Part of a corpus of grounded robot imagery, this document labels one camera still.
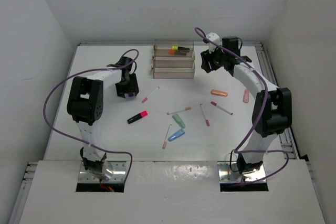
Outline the pink capped white marker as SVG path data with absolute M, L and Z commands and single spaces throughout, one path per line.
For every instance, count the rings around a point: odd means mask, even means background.
M 148 94 L 143 100 L 142 103 L 145 103 L 152 95 L 154 95 L 158 90 L 160 89 L 160 87 L 156 87 L 150 94 Z

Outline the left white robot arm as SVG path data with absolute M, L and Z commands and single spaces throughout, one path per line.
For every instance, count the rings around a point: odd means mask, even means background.
M 137 63 L 122 56 L 106 70 L 90 76 L 73 78 L 67 112 L 79 127 L 81 137 L 87 144 L 83 145 L 80 155 L 86 170 L 96 177 L 106 180 L 113 175 L 113 168 L 107 161 L 107 152 L 93 147 L 96 144 L 94 123 L 103 114 L 104 92 L 115 88 L 120 98 L 133 99 L 139 93 L 135 71 Z

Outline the orange black highlighter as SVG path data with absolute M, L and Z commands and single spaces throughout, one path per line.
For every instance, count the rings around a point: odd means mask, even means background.
M 186 56 L 188 54 L 188 51 L 171 49 L 168 51 L 168 53 L 169 55 Z

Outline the yellow black highlighter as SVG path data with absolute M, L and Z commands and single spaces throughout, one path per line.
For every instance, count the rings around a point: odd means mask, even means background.
M 181 46 L 172 46 L 172 50 L 190 51 L 189 48 Z

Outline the pink black highlighter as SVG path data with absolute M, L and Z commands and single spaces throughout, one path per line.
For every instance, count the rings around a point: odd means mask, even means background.
M 136 122 L 136 121 L 138 121 L 138 120 L 140 120 L 140 119 L 146 117 L 147 115 L 148 115 L 148 112 L 147 112 L 147 111 L 142 111 L 142 112 L 140 112 L 140 113 L 134 115 L 133 117 L 127 119 L 127 123 L 128 123 L 128 124 L 134 123 L 134 122 Z

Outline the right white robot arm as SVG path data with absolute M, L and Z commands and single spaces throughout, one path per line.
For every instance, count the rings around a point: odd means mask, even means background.
M 252 127 L 234 152 L 238 155 L 236 172 L 258 170 L 273 140 L 291 127 L 291 91 L 271 83 L 249 57 L 241 56 L 237 37 L 221 39 L 216 33 L 209 33 L 203 41 L 208 49 L 201 53 L 201 68 L 207 73 L 224 68 L 254 97 Z

